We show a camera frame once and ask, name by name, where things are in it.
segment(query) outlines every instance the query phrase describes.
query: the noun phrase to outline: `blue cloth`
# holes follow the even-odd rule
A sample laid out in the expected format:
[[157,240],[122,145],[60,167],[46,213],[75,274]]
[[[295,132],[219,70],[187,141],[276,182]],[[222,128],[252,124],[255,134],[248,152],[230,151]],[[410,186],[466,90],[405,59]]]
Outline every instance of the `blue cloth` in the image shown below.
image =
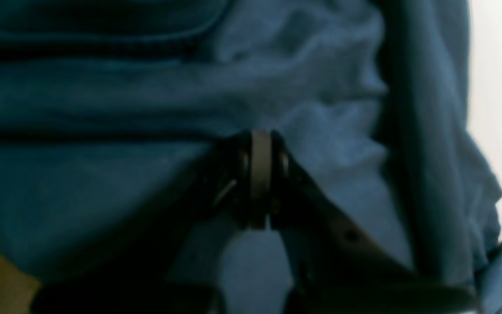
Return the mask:
[[[181,195],[214,141],[263,127],[390,255],[502,313],[501,191],[466,131],[468,22],[453,0],[236,0],[190,61],[0,61],[0,251],[44,282],[90,270]],[[0,30],[6,51],[163,40]],[[224,267],[253,264],[245,252]]]

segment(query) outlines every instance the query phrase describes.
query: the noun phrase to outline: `wrinkled fabric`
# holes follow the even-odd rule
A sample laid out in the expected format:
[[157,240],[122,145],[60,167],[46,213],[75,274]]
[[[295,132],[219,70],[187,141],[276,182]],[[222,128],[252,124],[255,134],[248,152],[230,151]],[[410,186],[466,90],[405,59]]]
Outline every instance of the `wrinkled fabric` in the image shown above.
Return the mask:
[[[468,27],[452,0],[236,0],[189,61],[0,61],[0,251],[44,282],[91,270],[183,194],[216,141],[262,127],[392,257],[502,313],[501,191],[466,131]],[[51,37],[0,30],[3,46]],[[231,312],[279,310],[282,251],[236,236],[217,274]],[[261,256],[280,258],[257,271]]]

